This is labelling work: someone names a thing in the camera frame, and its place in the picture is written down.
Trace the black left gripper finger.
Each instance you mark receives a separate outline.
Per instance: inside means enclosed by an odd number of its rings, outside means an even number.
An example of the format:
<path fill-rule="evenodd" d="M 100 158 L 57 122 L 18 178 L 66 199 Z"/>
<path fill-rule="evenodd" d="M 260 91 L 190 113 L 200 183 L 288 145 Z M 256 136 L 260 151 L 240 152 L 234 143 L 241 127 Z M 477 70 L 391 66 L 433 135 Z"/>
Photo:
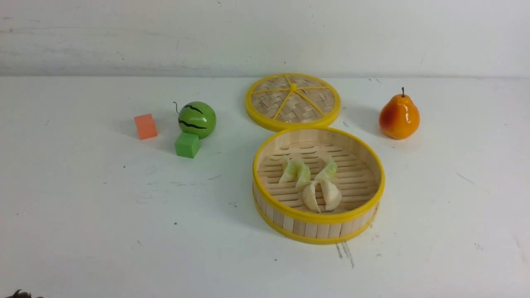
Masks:
<path fill-rule="evenodd" d="M 16 290 L 12 295 L 6 296 L 5 298 L 32 298 L 30 292 L 23 292 L 21 289 Z"/>

